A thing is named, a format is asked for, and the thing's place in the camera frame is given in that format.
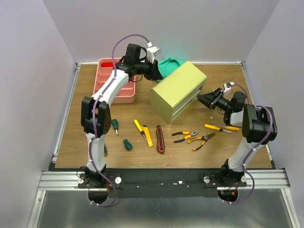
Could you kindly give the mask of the olive green drawer cabinet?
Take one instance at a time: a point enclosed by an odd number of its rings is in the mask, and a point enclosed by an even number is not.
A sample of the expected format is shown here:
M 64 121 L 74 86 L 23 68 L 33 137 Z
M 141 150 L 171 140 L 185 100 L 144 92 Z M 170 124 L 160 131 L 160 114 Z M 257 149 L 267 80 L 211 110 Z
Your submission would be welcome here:
M 151 89 L 151 108 L 171 124 L 200 94 L 207 76 L 187 61 Z

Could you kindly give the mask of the long green screwdriver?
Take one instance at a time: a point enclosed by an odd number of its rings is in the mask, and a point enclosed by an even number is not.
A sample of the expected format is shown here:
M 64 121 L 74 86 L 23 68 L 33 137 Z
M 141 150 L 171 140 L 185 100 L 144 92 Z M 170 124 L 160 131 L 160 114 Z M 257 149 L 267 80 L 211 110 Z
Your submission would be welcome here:
M 107 156 L 108 155 L 108 153 L 107 153 L 107 148 L 106 148 L 106 146 L 104 145 L 104 156 Z

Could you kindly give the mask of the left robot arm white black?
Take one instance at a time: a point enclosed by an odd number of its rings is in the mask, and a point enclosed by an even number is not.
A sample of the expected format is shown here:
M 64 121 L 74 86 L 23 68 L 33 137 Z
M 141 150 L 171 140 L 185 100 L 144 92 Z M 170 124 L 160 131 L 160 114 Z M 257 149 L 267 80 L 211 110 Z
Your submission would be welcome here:
M 147 80 L 161 80 L 158 61 L 155 57 L 161 52 L 152 43 L 147 48 L 137 44 L 128 44 L 125 55 L 113 62 L 113 70 L 104 85 L 91 97 L 84 97 L 81 103 L 81 126 L 88 143 L 88 161 L 85 179 L 94 187 L 105 183 L 103 173 L 105 135 L 111 127 L 110 106 L 121 89 L 132 81 L 135 75 L 142 75 Z

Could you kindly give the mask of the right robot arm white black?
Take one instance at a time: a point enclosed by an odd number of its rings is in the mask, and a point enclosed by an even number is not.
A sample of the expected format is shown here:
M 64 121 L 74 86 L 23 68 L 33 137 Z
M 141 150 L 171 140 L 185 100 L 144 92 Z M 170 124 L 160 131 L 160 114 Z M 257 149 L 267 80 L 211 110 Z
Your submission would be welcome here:
M 216 175 L 224 187 L 241 182 L 245 169 L 256 152 L 277 136 L 273 109 L 246 104 L 247 95 L 242 92 L 235 92 L 231 100 L 227 100 L 221 88 L 198 95 L 197 99 L 209 109 L 222 109 L 226 126 L 241 128 L 243 138 L 240 145 Z

